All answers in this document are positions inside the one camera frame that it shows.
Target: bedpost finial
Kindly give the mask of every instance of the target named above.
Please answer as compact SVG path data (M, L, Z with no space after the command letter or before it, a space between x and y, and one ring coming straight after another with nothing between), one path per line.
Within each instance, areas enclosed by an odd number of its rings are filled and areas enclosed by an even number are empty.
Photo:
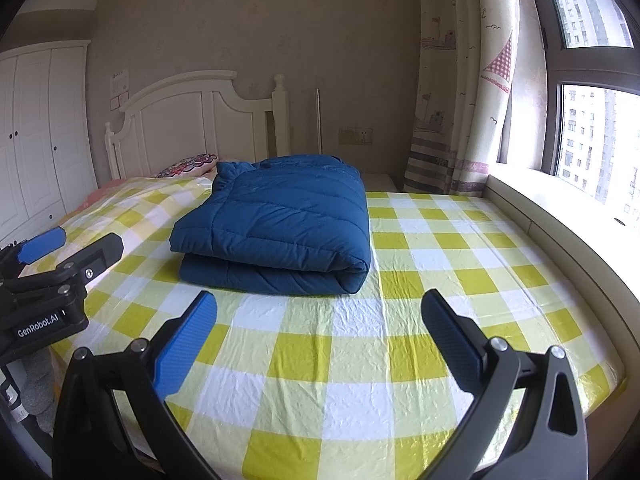
M284 74L276 74L273 76L273 80L276 82L276 90L283 91L284 88Z

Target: paper note on wall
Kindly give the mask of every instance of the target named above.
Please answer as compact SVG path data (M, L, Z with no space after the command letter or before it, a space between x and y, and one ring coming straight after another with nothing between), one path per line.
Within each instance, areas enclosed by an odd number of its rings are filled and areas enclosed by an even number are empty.
M112 74L110 79L111 98L129 91L129 69L123 68L119 72Z

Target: window frame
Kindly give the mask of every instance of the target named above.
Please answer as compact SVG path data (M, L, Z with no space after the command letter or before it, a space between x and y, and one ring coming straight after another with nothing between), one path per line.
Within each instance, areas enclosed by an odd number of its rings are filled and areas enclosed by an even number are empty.
M614 0L623 13L634 47L568 47L556 0L535 0L546 58L547 110L541 171L556 176L562 153L562 86L596 86L640 95L640 8L634 0Z

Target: window pane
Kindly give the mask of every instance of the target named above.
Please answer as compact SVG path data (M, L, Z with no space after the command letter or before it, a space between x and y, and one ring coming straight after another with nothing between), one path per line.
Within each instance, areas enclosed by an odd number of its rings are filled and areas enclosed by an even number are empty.
M580 98L571 99L572 94ZM558 177L610 209L612 216L640 231L640 96L604 88L564 85L563 106L576 111L561 125ZM576 132L589 126L587 142ZM578 143L578 156L574 148Z
M629 46L633 41L626 20L614 0L556 0L564 40L569 48ZM580 25L580 35L574 31Z

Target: blue gripper pad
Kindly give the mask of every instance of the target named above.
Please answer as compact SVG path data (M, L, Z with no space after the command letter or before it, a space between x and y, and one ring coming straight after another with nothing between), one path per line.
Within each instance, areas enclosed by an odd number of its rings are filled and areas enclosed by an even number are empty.
M62 227L54 227L31 240L27 240L18 253L18 261L31 265L43 256L62 247L65 242L65 230Z
M216 324L218 306L213 294L203 290L196 304L156 359L154 388L158 397L177 393L196 360L202 345Z
M471 336L484 341L486 337L473 320L458 316L434 289L422 297L421 307L422 321L456 383L461 390L478 395L482 391L482 358Z

